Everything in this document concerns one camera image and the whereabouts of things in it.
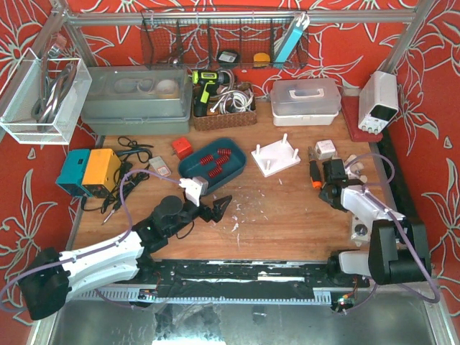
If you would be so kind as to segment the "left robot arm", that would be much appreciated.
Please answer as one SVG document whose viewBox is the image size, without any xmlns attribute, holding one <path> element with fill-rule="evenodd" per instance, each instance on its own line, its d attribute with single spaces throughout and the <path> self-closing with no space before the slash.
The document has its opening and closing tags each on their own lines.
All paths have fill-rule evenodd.
<svg viewBox="0 0 460 345">
<path fill-rule="evenodd" d="M 169 195 L 147 218 L 112 239 L 73 251 L 42 250 L 19 279 L 29 317 L 41 320 L 77 295 L 134 278 L 141 258 L 165 247 L 170 237 L 197 218 L 218 223 L 231 200 L 228 195 L 207 206 Z"/>
</svg>

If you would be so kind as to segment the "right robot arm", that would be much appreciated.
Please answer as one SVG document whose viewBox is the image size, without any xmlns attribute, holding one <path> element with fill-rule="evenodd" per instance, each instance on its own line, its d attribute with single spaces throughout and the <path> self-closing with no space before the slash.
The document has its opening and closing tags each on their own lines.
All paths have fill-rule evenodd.
<svg viewBox="0 0 460 345">
<path fill-rule="evenodd" d="M 346 174 L 341 159 L 322 163 L 324 184 L 319 198 L 336 210 L 351 212 L 367 232 L 368 250 L 341 250 L 328 258 L 332 275 L 372 278 L 379 285 L 422 282 L 431 274 L 426 227 L 417 218 L 389 208 L 359 179 Z"/>
</svg>

